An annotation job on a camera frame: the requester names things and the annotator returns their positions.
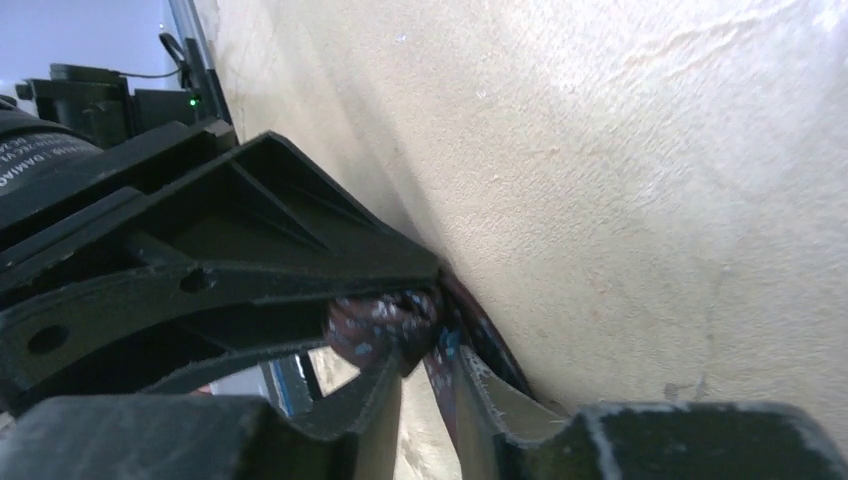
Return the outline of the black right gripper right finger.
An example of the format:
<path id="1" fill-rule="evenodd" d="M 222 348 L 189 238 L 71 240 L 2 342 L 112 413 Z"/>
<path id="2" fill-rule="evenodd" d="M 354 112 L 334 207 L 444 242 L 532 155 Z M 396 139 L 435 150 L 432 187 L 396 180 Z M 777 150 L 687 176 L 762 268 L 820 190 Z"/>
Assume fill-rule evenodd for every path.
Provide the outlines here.
<path id="1" fill-rule="evenodd" d="M 457 354 L 457 452 L 465 479 L 555 479 L 551 444 L 567 425 L 498 377 L 470 348 Z"/>

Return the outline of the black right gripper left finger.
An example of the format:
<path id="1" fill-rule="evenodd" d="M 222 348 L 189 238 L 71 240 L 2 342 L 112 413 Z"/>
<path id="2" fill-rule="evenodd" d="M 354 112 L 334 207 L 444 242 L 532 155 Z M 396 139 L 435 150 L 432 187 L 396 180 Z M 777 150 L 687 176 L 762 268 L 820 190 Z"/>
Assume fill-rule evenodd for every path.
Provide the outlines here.
<path id="1" fill-rule="evenodd" d="M 321 454 L 307 463 L 319 479 L 391 479 L 396 464 L 402 379 L 399 358 L 369 365 L 291 425 Z"/>

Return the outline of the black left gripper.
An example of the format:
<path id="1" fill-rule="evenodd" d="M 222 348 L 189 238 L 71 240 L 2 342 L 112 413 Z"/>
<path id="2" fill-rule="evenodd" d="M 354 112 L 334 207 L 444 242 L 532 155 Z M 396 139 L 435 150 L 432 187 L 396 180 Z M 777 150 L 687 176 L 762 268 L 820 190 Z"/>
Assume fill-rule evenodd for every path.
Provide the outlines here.
<path id="1" fill-rule="evenodd" d="M 101 149 L 65 127 L 1 123 L 1 304 L 185 312 L 431 283 L 436 256 L 370 214 L 286 138 L 236 144 L 221 120 Z M 119 339 L 24 386 L 56 396 L 188 393 L 320 347 L 323 301 L 242 304 Z"/>

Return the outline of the maroon blue floral tie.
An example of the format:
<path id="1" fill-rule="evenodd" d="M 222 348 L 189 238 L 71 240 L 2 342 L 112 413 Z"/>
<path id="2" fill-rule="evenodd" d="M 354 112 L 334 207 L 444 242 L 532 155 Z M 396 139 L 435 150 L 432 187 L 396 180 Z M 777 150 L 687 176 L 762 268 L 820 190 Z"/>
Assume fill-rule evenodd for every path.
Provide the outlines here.
<path id="1" fill-rule="evenodd" d="M 479 301 L 452 272 L 437 283 L 367 297 L 338 297 L 327 306 L 324 340 L 340 357 L 365 368 L 390 353 L 403 377 L 422 364 L 442 421 L 457 442 L 452 359 L 471 348 L 500 379 L 533 399 L 530 383 Z"/>

